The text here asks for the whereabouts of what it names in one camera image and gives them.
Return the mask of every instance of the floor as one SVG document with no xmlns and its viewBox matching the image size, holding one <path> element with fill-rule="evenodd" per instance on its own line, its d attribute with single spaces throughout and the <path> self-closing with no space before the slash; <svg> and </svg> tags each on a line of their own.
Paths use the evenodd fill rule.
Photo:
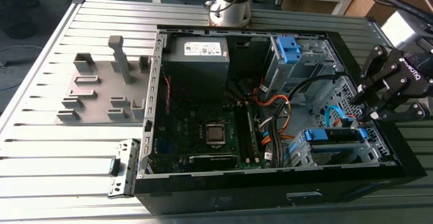
<svg viewBox="0 0 433 224">
<path fill-rule="evenodd" d="M 68 9 L 72 0 L 39 0 L 40 5 L 28 10 L 33 22 L 39 26 L 37 33 L 33 37 L 13 40 L 0 31 L 0 50 L 9 46 L 32 45 L 43 47 L 56 25 Z M 123 0 L 151 2 L 151 0 Z M 200 5 L 207 0 L 162 0 L 163 3 Z M 257 0 L 253 4 L 257 9 L 274 9 L 273 0 Z M 3 90 L 17 85 L 25 77 L 25 74 L 37 57 L 37 48 L 15 48 L 0 52 L 0 60 L 8 61 L 8 66 L 0 68 L 0 114 L 4 111 L 9 100 L 17 90 L 17 87 Z"/>
</svg>

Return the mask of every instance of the blue plastic clip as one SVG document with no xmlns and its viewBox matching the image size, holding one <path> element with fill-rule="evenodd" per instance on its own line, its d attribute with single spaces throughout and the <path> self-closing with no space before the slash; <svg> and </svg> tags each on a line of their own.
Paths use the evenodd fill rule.
<svg viewBox="0 0 433 224">
<path fill-rule="evenodd" d="M 283 54 L 285 63 L 297 63 L 302 57 L 301 46 L 290 36 L 277 38 L 279 52 Z"/>
<path fill-rule="evenodd" d="M 367 140 L 367 132 L 363 128 L 359 128 L 359 134 L 363 140 Z"/>
</svg>

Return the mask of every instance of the blue cable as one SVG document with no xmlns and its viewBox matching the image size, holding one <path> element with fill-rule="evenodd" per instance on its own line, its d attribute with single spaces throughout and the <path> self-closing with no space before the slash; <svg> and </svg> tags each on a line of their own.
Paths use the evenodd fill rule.
<svg viewBox="0 0 433 224">
<path fill-rule="evenodd" d="M 334 109 L 341 117 L 341 119 L 347 119 L 347 115 L 345 114 L 345 112 L 341 110 L 341 108 L 338 106 L 329 106 L 329 108 L 326 108 L 325 111 L 325 125 L 326 127 L 330 127 L 330 114 L 331 114 L 331 109 Z"/>
<path fill-rule="evenodd" d="M 0 88 L 0 91 L 5 91 L 5 90 L 8 90 L 8 89 L 12 89 L 12 88 L 17 87 L 20 84 L 21 84 L 21 82 L 17 83 L 17 84 L 13 85 L 13 86 L 5 87 L 5 88 Z"/>
</svg>

